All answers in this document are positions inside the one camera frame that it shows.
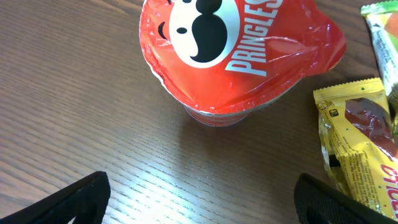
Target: wooden table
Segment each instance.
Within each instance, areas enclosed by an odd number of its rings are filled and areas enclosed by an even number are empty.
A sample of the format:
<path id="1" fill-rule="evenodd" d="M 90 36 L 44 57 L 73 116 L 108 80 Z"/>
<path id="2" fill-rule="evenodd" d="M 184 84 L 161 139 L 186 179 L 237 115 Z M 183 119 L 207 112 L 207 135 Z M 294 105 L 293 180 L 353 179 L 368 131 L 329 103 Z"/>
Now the wooden table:
<path id="1" fill-rule="evenodd" d="M 372 2 L 319 0 L 347 36 L 341 63 L 211 128 L 145 63 L 142 0 L 0 1 L 0 217 L 104 170 L 104 223 L 298 223 L 299 174 L 328 181 L 312 90 L 378 75 Z"/>

